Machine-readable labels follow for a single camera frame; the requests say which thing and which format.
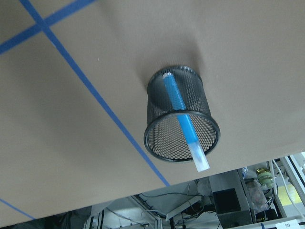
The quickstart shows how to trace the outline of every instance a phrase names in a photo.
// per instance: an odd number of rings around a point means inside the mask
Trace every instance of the blue marker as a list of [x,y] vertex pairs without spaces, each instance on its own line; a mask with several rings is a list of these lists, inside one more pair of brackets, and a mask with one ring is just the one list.
[[[185,110],[186,107],[173,74],[165,73],[163,75],[163,82],[174,110]],[[190,116],[188,114],[182,114],[178,115],[177,119],[184,134],[186,143],[191,151],[197,171],[201,172],[209,169],[210,166],[205,157]]]

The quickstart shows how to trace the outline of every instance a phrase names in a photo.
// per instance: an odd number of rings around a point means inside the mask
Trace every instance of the translucent white cap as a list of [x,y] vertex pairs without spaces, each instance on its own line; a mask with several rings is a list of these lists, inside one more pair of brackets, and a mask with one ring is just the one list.
[[191,151],[197,171],[201,172],[210,168],[209,163],[205,157],[203,149],[199,141],[188,144]]

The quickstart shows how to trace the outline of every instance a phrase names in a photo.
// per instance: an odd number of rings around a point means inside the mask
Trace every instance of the blue tape line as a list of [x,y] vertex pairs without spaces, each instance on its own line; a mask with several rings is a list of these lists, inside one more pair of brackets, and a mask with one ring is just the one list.
[[2,202],[3,204],[9,206],[10,208],[16,210],[17,212],[19,212],[19,213],[21,213],[21,214],[23,214],[23,215],[29,217],[30,219],[35,219],[33,216],[29,215],[28,213],[25,213],[24,211],[21,211],[19,208],[13,206],[12,204],[6,202],[6,201],[3,200],[3,199],[0,199],[0,202]]
[[48,25],[42,19],[42,17],[38,14],[38,12],[32,6],[32,4],[29,2],[29,0],[20,0],[20,2],[24,6],[24,8],[29,12],[29,14],[33,17],[33,19],[36,21],[36,23],[41,27],[43,32],[46,34],[46,36],[49,38],[49,40],[53,43],[53,45],[57,48],[57,50],[60,52],[60,54],[63,56],[63,58],[67,61],[67,63],[70,65],[70,67],[74,70],[74,72],[78,75],[80,80],[88,88],[88,90],[91,92],[91,94],[94,96],[94,98],[104,108],[104,110],[107,112],[107,114],[110,116],[110,118],[116,123],[116,125],[120,128],[120,130],[123,132],[123,134],[131,142],[131,144],[134,146],[134,148],[140,153],[140,155],[143,157],[143,159],[149,165],[149,167],[155,172],[155,174],[159,177],[159,179],[166,186],[169,186],[170,184],[165,179],[165,177],[161,174],[161,172],[157,169],[157,167],[153,164],[153,162],[145,154],[145,152],[142,150],[142,148],[139,146],[139,144],[136,142],[136,140],[133,138],[133,136],[129,133],[127,128],[124,126],[124,124],[119,120],[119,118],[116,116],[116,114],[108,106],[106,101],[102,98],[102,96],[95,89],[95,87],[90,82],[90,80],[82,72],[80,67],[75,62],[75,60],[70,56],[68,51],[64,48],[64,46],[61,44],[61,42],[58,40],[58,38],[55,36],[55,34],[51,31],[51,29],[48,27]]
[[[54,14],[50,15],[45,19],[45,22],[49,25],[52,26],[59,21],[69,17],[70,15],[76,13],[77,11],[81,10],[82,8],[88,6],[92,2],[96,0],[77,0],[69,5],[63,7],[59,11],[55,12]],[[41,31],[41,28],[38,24],[35,24],[28,29],[20,32],[16,36],[10,38],[6,42],[0,44],[0,54],[3,54],[10,50],[11,48],[17,46],[18,44],[26,41],[28,38],[35,36],[37,33]]]

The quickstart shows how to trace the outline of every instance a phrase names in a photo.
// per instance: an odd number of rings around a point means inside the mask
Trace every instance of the black mesh pen holder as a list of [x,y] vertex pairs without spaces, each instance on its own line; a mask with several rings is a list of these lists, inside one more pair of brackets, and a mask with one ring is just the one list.
[[[174,110],[163,82],[163,74],[172,73],[186,109]],[[188,114],[194,125],[205,155],[216,146],[220,137],[217,123],[212,119],[200,76],[186,66],[172,66],[158,71],[147,87],[146,149],[155,157],[172,162],[192,160],[191,152],[177,120]]]

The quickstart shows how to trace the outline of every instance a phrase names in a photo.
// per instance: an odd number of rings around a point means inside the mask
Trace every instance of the green object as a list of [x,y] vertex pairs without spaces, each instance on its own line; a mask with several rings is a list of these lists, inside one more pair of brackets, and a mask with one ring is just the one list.
[[273,187],[272,174],[266,168],[259,168],[256,171],[258,182],[266,188]]

